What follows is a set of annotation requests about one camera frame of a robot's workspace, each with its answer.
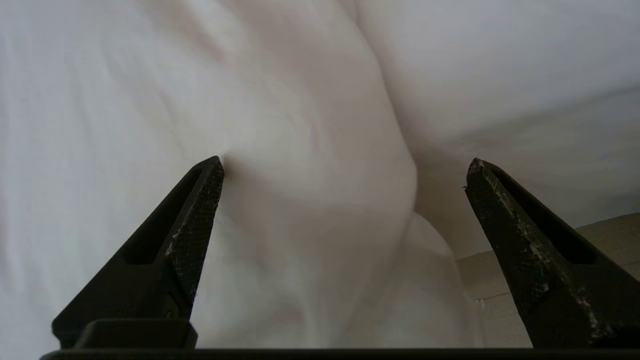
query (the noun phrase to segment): beige surface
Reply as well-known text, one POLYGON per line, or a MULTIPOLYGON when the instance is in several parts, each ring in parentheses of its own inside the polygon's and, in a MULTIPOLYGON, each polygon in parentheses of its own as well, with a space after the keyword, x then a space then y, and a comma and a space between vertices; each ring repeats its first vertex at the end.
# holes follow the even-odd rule
MULTIPOLYGON (((640 213, 577 229, 605 255, 640 281, 640 213)), ((531 347, 493 251, 458 260, 469 296, 481 312, 487 347, 531 347)))

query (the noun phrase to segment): white bedsheet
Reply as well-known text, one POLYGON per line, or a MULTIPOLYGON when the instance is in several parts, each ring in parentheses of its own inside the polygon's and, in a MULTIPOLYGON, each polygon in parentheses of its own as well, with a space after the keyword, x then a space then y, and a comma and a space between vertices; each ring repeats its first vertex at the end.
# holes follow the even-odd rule
POLYGON ((0 357, 185 171, 226 178, 199 347, 472 346, 367 42, 333 1, 0 1, 0 357))
POLYGON ((0 359, 56 349, 51 320, 215 154, 199 347, 480 345, 466 167, 574 226, 639 211, 639 12, 0 0, 0 359))
POLYGON ((419 173, 416 210, 490 250, 460 188, 491 161, 570 225, 640 211, 640 1, 363 0, 419 173))

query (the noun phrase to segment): white duvet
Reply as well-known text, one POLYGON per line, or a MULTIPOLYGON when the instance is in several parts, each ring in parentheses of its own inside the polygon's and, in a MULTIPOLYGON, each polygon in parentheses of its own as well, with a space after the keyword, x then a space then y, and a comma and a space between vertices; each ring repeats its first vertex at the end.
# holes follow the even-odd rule
POLYGON ((51 320, 216 154, 199 347, 481 345, 416 201, 461 256, 488 248, 462 201, 476 155, 573 222, 639 197, 637 6, 518 3, 0 0, 0 358, 55 350, 51 320), (574 10, 605 50, 565 77, 499 22, 573 44, 550 24, 574 10))

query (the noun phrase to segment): white fabric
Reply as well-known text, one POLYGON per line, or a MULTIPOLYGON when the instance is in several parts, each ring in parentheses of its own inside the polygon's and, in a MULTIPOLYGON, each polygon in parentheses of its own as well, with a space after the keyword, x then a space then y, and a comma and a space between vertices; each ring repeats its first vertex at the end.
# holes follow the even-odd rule
POLYGON ((185 171, 226 178, 199 347, 477 344, 378 63, 333 1, 0 1, 0 357, 185 171))
POLYGON ((475 157, 574 227, 640 211, 640 1, 357 10, 416 161, 416 210, 456 257, 490 250, 460 191, 475 157))

